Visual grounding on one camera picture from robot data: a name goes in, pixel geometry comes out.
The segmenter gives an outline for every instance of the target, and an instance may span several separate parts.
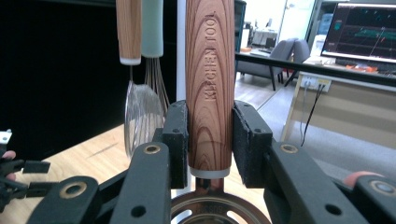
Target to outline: computer monitor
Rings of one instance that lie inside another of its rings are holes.
[[[396,64],[396,5],[337,4],[321,55]]]

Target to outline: cable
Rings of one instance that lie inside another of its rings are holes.
[[[312,115],[314,114],[315,105],[317,104],[318,98],[321,95],[321,93],[322,93],[322,91],[323,91],[325,86],[326,85],[322,85],[322,84],[319,84],[319,86],[318,86],[317,96],[315,98],[315,102],[314,102],[314,105],[312,106],[311,112],[309,113],[308,121],[306,122],[306,125],[305,125],[304,137],[303,137],[303,142],[301,143],[301,146],[303,146],[303,144],[304,144],[305,136],[306,136],[306,130],[308,129],[309,121],[311,121]]]
[[[303,142],[303,119],[304,119],[304,113],[305,113],[305,98],[306,98],[306,90],[308,90],[308,87],[311,85],[309,81],[306,81],[304,84],[304,98],[303,98],[303,114],[301,115],[301,120],[300,120],[300,139],[301,142]]]

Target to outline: wooden table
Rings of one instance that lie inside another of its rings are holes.
[[[102,183],[114,175],[128,169],[129,160],[125,153],[123,125],[95,136],[81,144],[51,156],[51,166],[46,175],[23,175],[17,173],[17,180],[22,183],[32,181],[62,181],[74,175],[88,175]],[[225,178],[225,191],[253,203],[268,216],[262,198],[263,189],[246,189],[242,185],[236,166]],[[12,200],[0,214],[0,224],[26,223],[32,211],[42,198]]]

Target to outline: office chair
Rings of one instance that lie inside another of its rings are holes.
[[[310,55],[310,50],[309,50],[309,46],[308,43],[306,43],[306,41],[304,39],[298,39],[294,42],[294,54],[293,54],[293,61],[295,63],[303,63],[305,60],[307,60],[309,58]],[[291,74],[291,76],[289,77],[289,79],[286,81],[285,83],[285,87],[287,87],[289,85],[289,83],[291,81],[293,81],[293,79],[295,77],[298,76],[298,72],[294,70],[293,73]]]
[[[287,61],[290,58],[294,41],[295,39],[280,41],[272,50],[269,58]],[[281,79],[283,80],[283,68],[273,67],[266,64],[238,62],[236,66],[236,71],[240,72],[242,75],[246,73],[253,76],[271,78],[274,91],[276,90],[275,75],[277,75],[277,79],[279,82],[281,81]]]

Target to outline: black cable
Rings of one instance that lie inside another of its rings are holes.
[[[311,121],[312,115],[314,114],[315,105],[317,104],[318,98],[321,95],[324,87],[325,87],[325,85],[321,85],[321,84],[319,84],[319,86],[318,86],[317,96],[315,97],[314,105],[312,106],[311,112],[309,113],[308,121],[305,124],[304,137],[303,137],[303,142],[301,143],[301,146],[303,146],[303,144],[304,144],[305,136],[306,136],[306,130],[308,129],[309,121]]]

